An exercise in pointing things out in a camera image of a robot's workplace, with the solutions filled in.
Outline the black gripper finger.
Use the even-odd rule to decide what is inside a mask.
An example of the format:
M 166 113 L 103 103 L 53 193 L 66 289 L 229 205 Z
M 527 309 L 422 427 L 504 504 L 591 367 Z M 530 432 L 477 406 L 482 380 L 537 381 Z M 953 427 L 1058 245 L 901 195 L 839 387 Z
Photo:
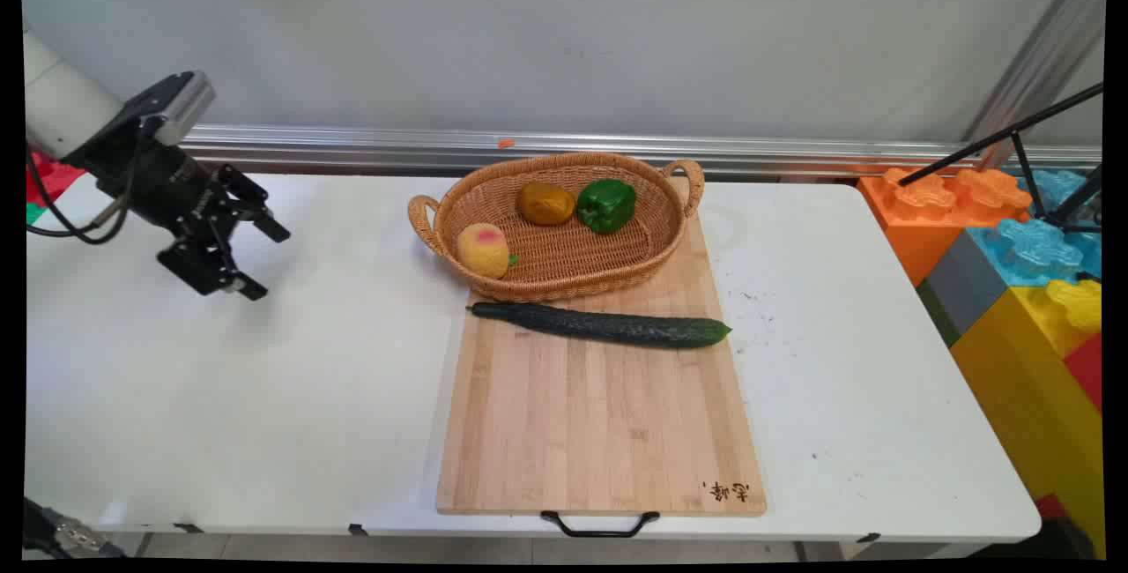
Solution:
M 233 261 L 229 240 L 184 235 L 157 253 L 157 261 L 201 296 L 217 291 L 238 293 L 258 301 L 268 289 L 247 276 Z
M 274 243 L 287 243 L 291 232 L 279 224 L 267 206 L 268 192 L 233 166 L 215 171 L 218 184 L 231 196 L 231 212 L 241 222 L 249 222 Z

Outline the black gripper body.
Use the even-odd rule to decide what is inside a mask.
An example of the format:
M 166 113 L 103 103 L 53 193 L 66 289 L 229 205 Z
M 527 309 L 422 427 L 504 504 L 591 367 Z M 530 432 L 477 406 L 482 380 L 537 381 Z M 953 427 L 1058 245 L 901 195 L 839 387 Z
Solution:
M 126 195 L 133 214 L 173 235 L 206 233 L 208 220 L 230 222 L 237 215 L 233 199 L 180 147 L 159 142 L 162 124 L 157 116 L 111 123 L 63 162 L 92 173 L 105 194 Z

